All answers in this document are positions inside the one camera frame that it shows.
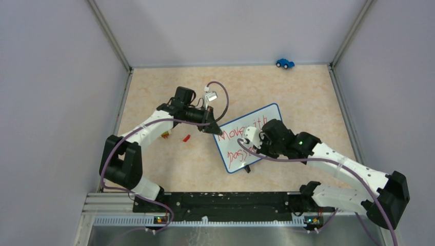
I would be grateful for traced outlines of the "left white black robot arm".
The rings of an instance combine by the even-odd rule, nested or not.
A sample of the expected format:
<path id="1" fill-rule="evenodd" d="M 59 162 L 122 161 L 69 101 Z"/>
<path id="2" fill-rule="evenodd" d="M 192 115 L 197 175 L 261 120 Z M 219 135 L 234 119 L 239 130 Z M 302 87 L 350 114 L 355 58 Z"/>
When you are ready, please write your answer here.
<path id="1" fill-rule="evenodd" d="M 210 102 L 217 99 L 217 93 L 205 87 L 203 104 L 193 105 L 196 93 L 192 89 L 177 87 L 174 97 L 156 108 L 151 116 L 133 130 L 106 139 L 99 174 L 101 180 L 108 180 L 145 198 L 145 206 L 153 212 L 164 207 L 163 188 L 143 174 L 145 150 L 164 133 L 178 124 L 197 126 L 203 133 L 222 135 L 223 131 L 214 118 Z"/>

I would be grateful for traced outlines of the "blue framed whiteboard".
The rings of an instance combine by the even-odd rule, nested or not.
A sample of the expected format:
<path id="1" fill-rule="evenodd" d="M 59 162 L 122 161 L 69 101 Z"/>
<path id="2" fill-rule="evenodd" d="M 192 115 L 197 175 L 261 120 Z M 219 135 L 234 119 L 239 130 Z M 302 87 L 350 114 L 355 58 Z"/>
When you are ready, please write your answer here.
<path id="1" fill-rule="evenodd" d="M 243 137 L 246 127 L 260 129 L 271 119 L 282 119 L 280 108 L 276 103 L 269 104 L 220 125 L 223 134 L 214 135 L 213 138 L 228 173 L 235 173 L 260 160 L 240 147 L 237 139 Z"/>

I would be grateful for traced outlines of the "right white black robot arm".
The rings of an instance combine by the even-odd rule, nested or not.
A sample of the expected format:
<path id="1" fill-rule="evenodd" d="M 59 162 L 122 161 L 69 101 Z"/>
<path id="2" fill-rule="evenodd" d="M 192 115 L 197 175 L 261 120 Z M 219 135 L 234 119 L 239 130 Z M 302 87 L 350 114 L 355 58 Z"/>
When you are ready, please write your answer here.
<path id="1" fill-rule="evenodd" d="M 326 171 L 351 186 L 349 189 L 330 187 L 317 181 L 301 186 L 301 205 L 305 210 L 335 207 L 364 213 L 382 228 L 397 228 L 410 201 L 404 174 L 398 171 L 387 174 L 364 166 L 312 134 L 294 134 L 278 119 L 268 121 L 261 129 L 248 127 L 243 137 L 258 154 L 273 159 L 285 156 L 287 160 Z"/>

